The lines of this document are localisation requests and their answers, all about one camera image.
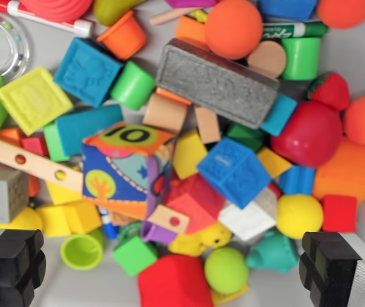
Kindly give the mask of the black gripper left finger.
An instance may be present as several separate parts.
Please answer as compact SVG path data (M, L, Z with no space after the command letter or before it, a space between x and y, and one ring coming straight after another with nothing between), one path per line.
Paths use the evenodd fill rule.
M40 230L0 229L0 306L29 306L45 276Z

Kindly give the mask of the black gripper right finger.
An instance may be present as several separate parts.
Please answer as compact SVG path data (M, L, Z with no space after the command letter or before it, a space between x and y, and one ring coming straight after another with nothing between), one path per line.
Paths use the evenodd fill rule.
M299 275L314 306L365 306L365 243L355 233L306 232Z

